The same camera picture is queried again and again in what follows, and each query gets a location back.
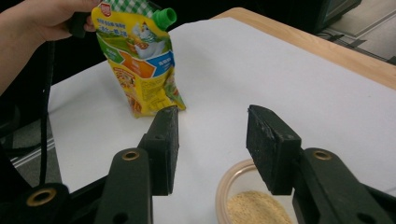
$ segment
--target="human hand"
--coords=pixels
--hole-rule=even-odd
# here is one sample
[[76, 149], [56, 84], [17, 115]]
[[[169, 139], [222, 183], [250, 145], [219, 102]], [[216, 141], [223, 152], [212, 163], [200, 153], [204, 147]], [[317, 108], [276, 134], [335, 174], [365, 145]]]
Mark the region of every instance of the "human hand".
[[[43, 38], [51, 41], [70, 36], [67, 23], [75, 12], [91, 12], [101, 0], [25, 0], [21, 3], [32, 29]], [[87, 32], [94, 32], [91, 16], [84, 24]]]

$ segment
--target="white paper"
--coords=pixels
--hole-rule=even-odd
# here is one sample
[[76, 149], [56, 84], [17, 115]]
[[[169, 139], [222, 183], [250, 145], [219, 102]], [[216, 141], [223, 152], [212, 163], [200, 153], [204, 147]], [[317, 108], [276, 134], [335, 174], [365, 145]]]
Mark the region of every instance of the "white paper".
[[[396, 91], [233, 19], [170, 32], [179, 113], [174, 193], [154, 197], [156, 223], [217, 223], [222, 175], [248, 159], [249, 105], [272, 109], [303, 148], [337, 154], [360, 182], [396, 187]], [[152, 118], [135, 119], [106, 62], [51, 90], [49, 118], [63, 182], [71, 191], [107, 174], [136, 147]]]

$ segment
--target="bowl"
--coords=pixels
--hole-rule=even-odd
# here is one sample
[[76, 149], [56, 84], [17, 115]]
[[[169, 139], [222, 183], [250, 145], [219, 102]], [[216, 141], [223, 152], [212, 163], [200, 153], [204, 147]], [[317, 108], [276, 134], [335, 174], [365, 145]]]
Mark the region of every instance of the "bowl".
[[252, 159], [240, 161], [220, 180], [216, 192], [219, 224], [298, 223], [292, 196], [273, 196]]

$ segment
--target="squeeze pouch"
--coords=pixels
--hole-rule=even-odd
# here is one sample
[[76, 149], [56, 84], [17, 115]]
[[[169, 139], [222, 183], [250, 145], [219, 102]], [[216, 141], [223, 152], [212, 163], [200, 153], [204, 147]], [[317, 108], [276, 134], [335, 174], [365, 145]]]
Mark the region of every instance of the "squeeze pouch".
[[186, 106], [175, 83], [175, 61], [166, 28], [172, 8], [156, 10], [145, 0], [104, 0], [92, 11], [97, 39], [135, 117]]

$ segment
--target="brass grommet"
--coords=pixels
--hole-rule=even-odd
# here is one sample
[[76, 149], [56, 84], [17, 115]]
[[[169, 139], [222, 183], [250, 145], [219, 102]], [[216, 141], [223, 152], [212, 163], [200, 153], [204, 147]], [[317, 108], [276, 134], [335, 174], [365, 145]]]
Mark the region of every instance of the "brass grommet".
[[34, 192], [26, 201], [26, 204], [31, 207], [37, 207], [44, 203], [50, 202], [56, 195], [56, 189], [39, 189]]
[[329, 161], [332, 159], [332, 155], [329, 154], [328, 152], [325, 151], [314, 151], [314, 156], [319, 159], [319, 160], [323, 160], [323, 161]]
[[139, 153], [136, 151], [127, 151], [122, 155], [122, 159], [125, 161], [133, 161], [139, 157]]

